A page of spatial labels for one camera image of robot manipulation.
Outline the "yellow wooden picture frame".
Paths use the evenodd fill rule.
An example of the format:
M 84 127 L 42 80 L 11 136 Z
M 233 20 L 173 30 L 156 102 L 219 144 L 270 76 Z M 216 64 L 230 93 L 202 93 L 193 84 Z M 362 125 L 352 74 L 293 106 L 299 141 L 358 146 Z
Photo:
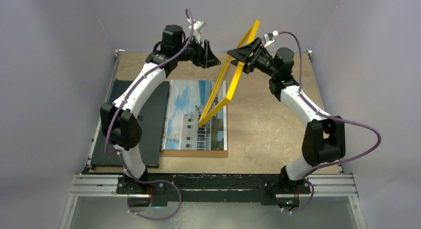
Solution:
M 249 30 L 246 32 L 246 34 L 242 37 L 242 39 L 238 43 L 237 48 L 242 47 L 244 45 L 247 45 L 255 39 L 255 36 L 256 36 L 257 31 L 258 31 L 259 25 L 260 25 L 260 20 L 256 19 L 254 24 L 249 28 Z M 212 103 L 216 99 L 218 91 L 219 91 L 219 89 L 220 89 L 220 87 L 223 83 L 223 80 L 226 76 L 226 73 L 228 71 L 231 59 L 232 59 L 231 57 L 228 57 L 225 60 L 225 62 L 223 64 L 223 67 L 222 67 L 221 71 L 219 72 L 218 78 L 215 82 L 215 86 L 210 93 L 210 96 L 209 96 L 208 101 L 205 105 L 203 113 L 202 113 L 202 115 L 201 115 L 201 117 L 198 121 L 199 127 L 203 126 L 208 120 L 210 120 L 213 116 L 215 116 L 233 98 L 233 95 L 235 93 L 235 90 L 237 88 L 237 85 L 239 83 L 241 73 L 242 73 L 242 71 L 238 68 L 236 68 L 235 73 L 232 77 L 232 80 L 230 82 L 230 86 L 229 86 L 228 92 L 226 94 L 226 97 L 224 97 L 222 100 L 219 100 L 219 102 L 216 104 L 216 106 L 212 107 Z

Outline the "building and sky photo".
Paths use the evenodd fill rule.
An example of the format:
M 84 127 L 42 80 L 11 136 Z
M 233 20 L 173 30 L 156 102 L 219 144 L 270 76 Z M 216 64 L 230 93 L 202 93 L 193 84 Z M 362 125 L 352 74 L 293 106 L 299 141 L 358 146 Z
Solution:
M 211 80 L 171 80 L 162 148 L 227 151 L 226 108 L 198 123 L 215 86 Z

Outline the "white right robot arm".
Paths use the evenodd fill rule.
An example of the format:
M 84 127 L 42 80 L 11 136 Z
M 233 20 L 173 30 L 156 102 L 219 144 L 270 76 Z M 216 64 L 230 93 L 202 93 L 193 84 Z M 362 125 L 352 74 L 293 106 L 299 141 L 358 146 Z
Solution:
M 304 181 L 308 172 L 345 156 L 344 123 L 333 120 L 300 90 L 292 74 L 294 52 L 291 49 L 281 47 L 272 56 L 261 38 L 256 38 L 248 45 L 227 51 L 227 54 L 233 58 L 233 65 L 243 64 L 244 73 L 260 70 L 269 75 L 271 94 L 288 106 L 305 126 L 301 155 L 281 169 L 277 187 L 290 193 Z

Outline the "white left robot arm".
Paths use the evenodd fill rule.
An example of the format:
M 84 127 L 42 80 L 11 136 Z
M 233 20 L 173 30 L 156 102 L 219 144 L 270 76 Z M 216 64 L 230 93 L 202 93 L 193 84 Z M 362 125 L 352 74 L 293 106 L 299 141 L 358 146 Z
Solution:
M 129 88 L 112 103 L 100 107 L 100 120 L 107 144 L 106 154 L 116 153 L 123 165 L 123 175 L 129 179 L 129 188 L 137 194 L 147 190 L 147 169 L 139 150 L 142 129 L 137 121 L 140 110 L 155 89 L 163 83 L 179 62 L 192 62 L 207 69 L 221 64 L 213 54 L 207 39 L 201 34 L 206 23 L 195 20 L 185 33 L 179 25 L 165 26 L 161 40 L 147 56 L 142 70 Z

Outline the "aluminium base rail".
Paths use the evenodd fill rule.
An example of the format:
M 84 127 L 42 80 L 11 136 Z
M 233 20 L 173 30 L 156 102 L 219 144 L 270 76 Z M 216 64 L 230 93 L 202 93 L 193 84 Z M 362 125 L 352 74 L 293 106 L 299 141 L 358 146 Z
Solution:
M 152 184 L 140 185 L 122 175 L 80 174 L 73 178 L 70 195 L 143 199 L 144 204 L 165 207 L 174 202 L 259 203 L 297 208 L 309 198 L 354 197 L 350 175 L 316 174 L 281 187 L 276 174 L 151 173 Z

